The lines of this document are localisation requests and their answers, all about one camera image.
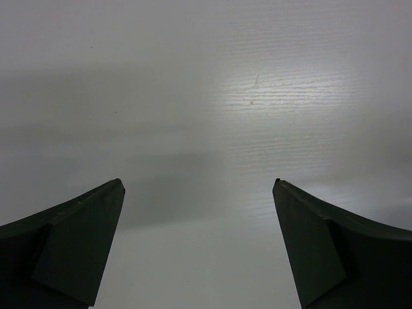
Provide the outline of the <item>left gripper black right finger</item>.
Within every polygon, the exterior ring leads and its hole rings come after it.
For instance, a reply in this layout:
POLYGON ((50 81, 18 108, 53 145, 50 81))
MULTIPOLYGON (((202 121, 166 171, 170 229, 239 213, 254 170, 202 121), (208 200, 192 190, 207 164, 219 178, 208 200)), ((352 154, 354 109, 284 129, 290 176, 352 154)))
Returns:
POLYGON ((411 308, 411 231, 281 179, 272 193, 302 308, 411 308))

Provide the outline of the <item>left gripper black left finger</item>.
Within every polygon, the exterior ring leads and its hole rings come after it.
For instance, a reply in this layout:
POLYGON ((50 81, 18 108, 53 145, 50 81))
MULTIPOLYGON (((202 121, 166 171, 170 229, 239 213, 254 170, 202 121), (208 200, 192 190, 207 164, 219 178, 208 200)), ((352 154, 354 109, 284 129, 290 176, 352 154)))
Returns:
POLYGON ((1 226, 1 308, 94 306, 125 193, 117 178, 1 226))

